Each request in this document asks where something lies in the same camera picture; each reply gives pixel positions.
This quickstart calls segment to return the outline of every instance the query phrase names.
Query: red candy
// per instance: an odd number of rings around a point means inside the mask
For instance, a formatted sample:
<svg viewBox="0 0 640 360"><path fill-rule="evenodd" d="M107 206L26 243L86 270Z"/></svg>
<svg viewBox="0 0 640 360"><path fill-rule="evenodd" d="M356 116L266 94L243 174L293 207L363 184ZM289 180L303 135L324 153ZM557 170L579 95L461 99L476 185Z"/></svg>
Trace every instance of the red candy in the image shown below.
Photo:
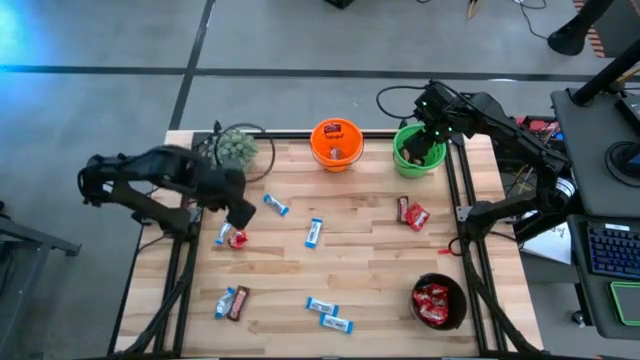
<svg viewBox="0 0 640 360"><path fill-rule="evenodd" d="M424 224L427 223L427 220L429 220L430 215L427 210L414 202L407 212L407 221L413 230L420 231L424 227Z"/></svg>
<svg viewBox="0 0 640 360"><path fill-rule="evenodd" d="M434 325L442 325L449 316L446 286L429 284L413 291L413 299L418 303L420 317Z"/></svg>
<svg viewBox="0 0 640 360"><path fill-rule="evenodd" d="M240 250L244 247L244 243L246 243L247 240L249 239L247 239L247 234L245 234L244 231L236 231L227 241L229 242L229 246Z"/></svg>

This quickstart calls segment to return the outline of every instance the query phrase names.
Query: chocolate bar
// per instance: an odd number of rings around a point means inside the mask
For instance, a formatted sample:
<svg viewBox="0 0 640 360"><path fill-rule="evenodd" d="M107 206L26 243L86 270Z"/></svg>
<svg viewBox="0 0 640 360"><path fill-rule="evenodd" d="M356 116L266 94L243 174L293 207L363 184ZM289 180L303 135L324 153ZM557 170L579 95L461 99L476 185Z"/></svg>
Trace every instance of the chocolate bar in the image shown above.
<svg viewBox="0 0 640 360"><path fill-rule="evenodd" d="M238 286L236 290L236 296L233 298L233 304L231 305L231 310L227 314L227 318L232 321L240 321L240 312L242 312L242 307L244 303L247 302L247 298L249 297L249 288L244 286Z"/></svg>

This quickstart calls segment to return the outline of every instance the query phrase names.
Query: blue keyboard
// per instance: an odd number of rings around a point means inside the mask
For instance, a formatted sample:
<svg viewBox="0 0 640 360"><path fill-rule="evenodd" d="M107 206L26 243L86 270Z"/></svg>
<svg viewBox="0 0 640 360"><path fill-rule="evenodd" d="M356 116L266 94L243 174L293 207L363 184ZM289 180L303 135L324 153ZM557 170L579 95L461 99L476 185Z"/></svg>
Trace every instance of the blue keyboard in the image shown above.
<svg viewBox="0 0 640 360"><path fill-rule="evenodd" d="M587 229L594 273L640 279L640 232L591 222Z"/></svg>

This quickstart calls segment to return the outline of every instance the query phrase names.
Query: gray floor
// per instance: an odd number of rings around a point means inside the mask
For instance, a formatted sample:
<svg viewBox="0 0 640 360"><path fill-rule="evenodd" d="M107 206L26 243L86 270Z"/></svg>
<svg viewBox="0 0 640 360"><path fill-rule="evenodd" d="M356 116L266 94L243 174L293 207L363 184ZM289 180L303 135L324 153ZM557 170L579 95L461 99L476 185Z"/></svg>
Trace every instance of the gray floor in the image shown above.
<svg viewBox="0 0 640 360"><path fill-rule="evenodd" d="M0 3L0 64L185 67L205 0L9 0ZM593 74L609 60L577 57L529 34L509 0L486 0L466 21L467 0L356 0L338 11L320 0L218 0L199 67ZM571 0L529 11L548 34L575 14ZM25 225L82 243L79 257L52 254L23 324L20 355L101 356L107 350L139 227L116 206L82 205L75 175L93 154L139 153L163 141L182 76L0 73L0 199ZM485 90L511 114L550 115L549 92L573 83L448 81ZM309 128L341 116L390 128L376 92L423 81L196 77L181 129L254 122ZM409 113L415 93L384 96ZM531 284L553 353L633 356L638 346L577 329L568 285Z"/></svg>

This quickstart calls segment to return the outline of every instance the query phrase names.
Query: wooden tabletop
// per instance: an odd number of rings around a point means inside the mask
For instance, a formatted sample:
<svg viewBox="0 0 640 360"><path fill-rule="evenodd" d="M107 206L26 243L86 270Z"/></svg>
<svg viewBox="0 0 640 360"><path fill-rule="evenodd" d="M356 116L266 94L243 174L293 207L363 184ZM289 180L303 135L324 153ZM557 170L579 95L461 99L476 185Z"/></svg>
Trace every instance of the wooden tabletop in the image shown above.
<svg viewBox="0 0 640 360"><path fill-rule="evenodd" d="M190 147L192 136L191 131L171 131L166 142ZM266 142L259 146L255 171L271 156ZM438 254L457 236L445 165L423 178L405 179L395 172L390 151L390 140L367 140L362 158L335 174L316 164L308 141L277 140L272 173L247 187L245 197L258 210L247 227L245 248L214 244L225 213L206 212L203 217L183 356L477 355L470 310L459 329L444 332L427 328L409 312L411 288L422 274L448 275L465 293L466 285L460 258ZM489 138L468 140L467 152L478 199L502 199ZM265 193L290 212L276 214L263 203ZM396 222L401 195L431 212L421 232ZM180 201L178 194L164 190L154 197L168 206ZM324 224L318 247L309 249L304 242L313 217ZM494 230L511 234L505 225ZM148 227L141 244L159 235L158 228ZM529 342L542 348L516 244L489 236L487 248L500 305ZM162 240L138 255L116 350L129 346L157 311L170 251L171 241ZM215 320L218 298L228 286L238 285L251 288L241 321ZM339 317L354 322L353 334L319 326L318 313L305 309L308 296L340 305ZM166 347L173 339L175 308ZM489 344L495 348L488 310L482 310Z"/></svg>

